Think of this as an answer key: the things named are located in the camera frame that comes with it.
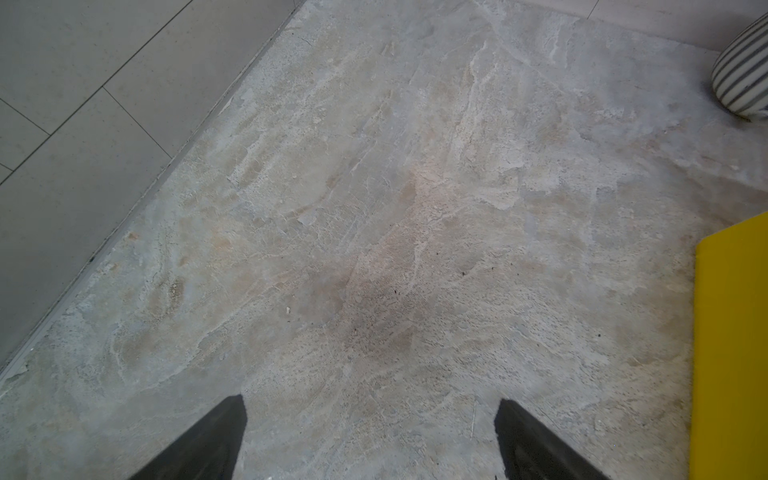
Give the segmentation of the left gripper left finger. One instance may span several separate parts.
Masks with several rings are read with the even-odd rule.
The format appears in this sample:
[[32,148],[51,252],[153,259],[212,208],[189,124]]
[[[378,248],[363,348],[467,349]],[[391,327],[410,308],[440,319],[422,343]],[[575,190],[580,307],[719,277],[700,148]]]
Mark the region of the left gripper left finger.
[[130,479],[232,479],[246,425],[243,396],[226,397]]

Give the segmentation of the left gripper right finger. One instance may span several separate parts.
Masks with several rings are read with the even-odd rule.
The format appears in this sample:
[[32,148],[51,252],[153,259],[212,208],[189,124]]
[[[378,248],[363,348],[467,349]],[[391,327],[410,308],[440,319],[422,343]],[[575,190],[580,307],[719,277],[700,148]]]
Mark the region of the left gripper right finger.
[[500,401],[494,428],[507,479],[608,480],[514,400]]

